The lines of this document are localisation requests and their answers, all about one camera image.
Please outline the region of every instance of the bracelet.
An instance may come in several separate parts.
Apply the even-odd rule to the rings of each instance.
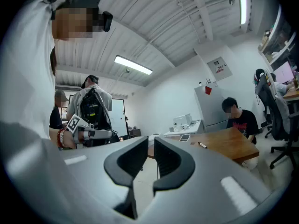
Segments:
[[[57,144],[58,144],[58,147],[60,147],[60,148],[65,147],[65,145],[63,143],[64,132],[65,132],[65,129],[60,129],[57,133]]]

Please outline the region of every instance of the cap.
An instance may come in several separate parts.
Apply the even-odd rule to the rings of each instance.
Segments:
[[[55,96],[61,98],[61,101],[69,101],[68,98],[65,96],[65,92],[62,90],[55,91]]]
[[[89,75],[88,77],[86,77],[85,81],[87,80],[87,78],[90,78],[92,82],[95,82],[96,84],[99,83],[99,78],[97,78],[94,75]],[[85,81],[83,82],[83,84],[81,85],[82,89],[85,89]]]

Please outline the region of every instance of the ceiling light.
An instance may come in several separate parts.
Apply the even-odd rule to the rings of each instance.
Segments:
[[[133,62],[133,61],[130,61],[124,57],[121,57],[121,56],[116,56],[114,62],[118,63],[118,64],[121,64],[121,65],[125,65],[125,66],[128,66],[132,69],[135,69],[135,70],[138,70],[138,71],[141,71],[147,75],[150,75],[151,73],[153,73],[153,71],[149,68],[146,68],[140,64],[137,64],[136,62]]]
[[[240,0],[240,10],[241,10],[241,24],[246,23],[246,15],[247,15],[247,1]]]

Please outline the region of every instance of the black t-shirt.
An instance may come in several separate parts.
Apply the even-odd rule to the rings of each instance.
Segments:
[[[248,110],[243,110],[241,116],[237,119],[229,119],[227,128],[230,127],[236,127],[246,138],[258,133],[256,117]],[[253,138],[252,143],[256,144],[255,137]]]
[[[57,106],[54,107],[50,116],[50,128],[53,129],[63,128],[62,121],[60,119],[60,113]]]

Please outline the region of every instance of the white refrigerator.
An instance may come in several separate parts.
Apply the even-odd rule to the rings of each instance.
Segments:
[[[195,88],[195,99],[202,117],[205,133],[226,128],[228,118],[221,107],[224,98],[216,84],[209,83]]]

